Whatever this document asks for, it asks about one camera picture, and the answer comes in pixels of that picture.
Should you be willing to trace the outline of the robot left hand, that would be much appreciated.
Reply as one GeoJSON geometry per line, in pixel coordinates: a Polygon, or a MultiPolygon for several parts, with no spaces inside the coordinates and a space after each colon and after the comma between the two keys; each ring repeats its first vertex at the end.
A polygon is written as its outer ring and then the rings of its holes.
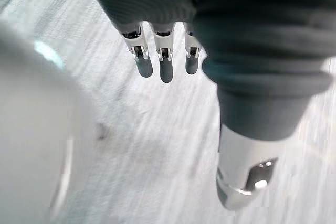
{"type": "Polygon", "coordinates": [[[97,0],[127,41],[140,72],[151,74],[140,30],[149,22],[157,39],[160,73],[173,25],[190,41],[186,70],[202,67],[217,85],[220,111],[217,194],[229,210],[249,205],[273,178],[283,148],[311,98],[333,77],[321,67],[335,55],[335,0],[97,0]]]}

